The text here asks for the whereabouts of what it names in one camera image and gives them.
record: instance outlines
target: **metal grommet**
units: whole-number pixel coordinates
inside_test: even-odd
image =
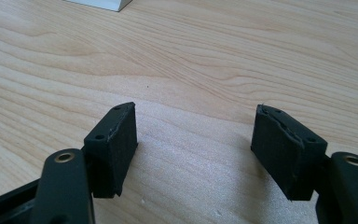
[[[75,154],[72,152],[64,152],[58,155],[54,160],[58,163],[71,161],[75,157]]]
[[[344,160],[351,165],[358,166],[358,157],[347,155],[347,156],[344,156]]]

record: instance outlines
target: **black clamp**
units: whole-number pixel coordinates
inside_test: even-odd
[[[0,224],[95,223],[91,193],[120,196],[137,146],[135,104],[113,107],[81,150],[53,153],[39,180],[0,196]]]
[[[358,155],[325,155],[327,142],[280,109],[259,105],[251,149],[288,200],[319,193],[319,223],[358,223]]]

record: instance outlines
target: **light wood surface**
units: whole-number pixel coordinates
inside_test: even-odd
[[[358,1],[0,0],[0,195],[128,101],[139,146],[97,223],[317,223],[250,150],[255,107],[358,154]]]

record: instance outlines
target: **black plastic block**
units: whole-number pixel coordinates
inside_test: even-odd
[[[251,149],[287,199],[308,201],[313,167],[324,159],[327,142],[283,111],[258,105]]]
[[[112,108],[84,139],[83,151],[91,163],[89,180],[95,198],[121,195],[135,149],[135,104]]]

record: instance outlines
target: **black bracket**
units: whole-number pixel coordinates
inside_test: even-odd
[[[358,223],[358,155],[325,155],[327,142],[280,109],[259,105],[251,149],[288,200],[319,193],[319,223]]]
[[[138,146],[135,104],[113,107],[84,144],[53,153],[39,180],[0,196],[0,224],[95,223],[91,193],[120,196]]]

